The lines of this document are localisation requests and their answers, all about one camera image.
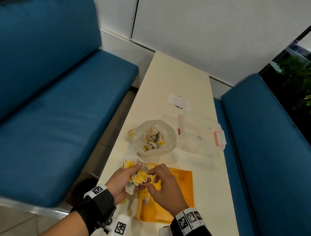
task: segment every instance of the white table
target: white table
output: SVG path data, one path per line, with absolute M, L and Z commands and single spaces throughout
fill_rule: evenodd
M 156 103 L 145 107 L 147 102 Z M 161 119 L 163 115 L 178 117 L 182 110 L 167 103 L 168 94 L 173 93 L 190 100 L 191 111 L 217 120 L 210 79 L 206 72 L 196 69 L 161 52 L 156 52 L 133 105 L 124 122 L 118 139 L 101 174 L 99 183 L 106 183 L 110 176 L 122 165 L 126 156 L 136 155 L 124 134 L 146 120 Z M 223 151 L 216 149 L 209 158 L 194 156 L 175 149 L 161 157 L 141 158 L 144 162 L 165 163 L 168 167 L 193 172 L 194 204 L 203 217 L 213 236 L 239 235 L 231 197 L 228 174 Z M 162 223 L 148 223 L 136 219 L 138 195 L 129 196 L 127 203 L 120 204 L 114 214 L 131 217 L 128 235 L 158 235 Z

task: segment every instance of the blue bench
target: blue bench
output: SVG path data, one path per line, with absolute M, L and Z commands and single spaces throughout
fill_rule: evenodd
M 240 236 L 311 235 L 311 146 L 265 82 L 214 102 Z
M 93 0 L 0 3 L 0 196 L 64 199 L 138 74 L 99 50 Z

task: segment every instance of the clear plastic bag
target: clear plastic bag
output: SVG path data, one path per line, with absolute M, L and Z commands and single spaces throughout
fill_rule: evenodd
M 146 151 L 146 136 L 145 133 L 150 130 L 152 127 L 157 127 L 157 129 L 163 135 L 165 140 L 164 144 L 157 149 L 149 149 Z M 131 142 L 131 147 L 134 148 L 142 156 L 162 156 L 171 151 L 176 147 L 176 133 L 174 129 L 169 126 L 167 123 L 161 120 L 148 120 L 142 123 L 140 126 L 129 130 L 125 139 Z

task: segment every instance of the yellow plastic container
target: yellow plastic container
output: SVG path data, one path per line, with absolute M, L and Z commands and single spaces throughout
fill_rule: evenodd
M 192 171 L 174 168 L 169 168 L 169 170 L 175 176 L 189 207 L 194 207 Z M 161 180 L 156 184 L 153 181 L 151 183 L 157 190 L 161 189 Z M 145 204 L 145 199 L 148 199 L 148 196 L 149 192 L 147 189 L 141 191 L 139 194 L 136 212 L 137 219 L 146 222 L 171 223 L 173 220 L 171 214 L 157 204 L 152 197 L 150 197 L 148 204 Z

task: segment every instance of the foliage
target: foliage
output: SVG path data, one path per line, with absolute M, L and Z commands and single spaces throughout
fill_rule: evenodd
M 290 96 L 292 109 L 303 110 L 311 120 L 311 64 L 301 62 L 295 56 L 280 59 L 282 70 L 282 86 L 287 96 Z

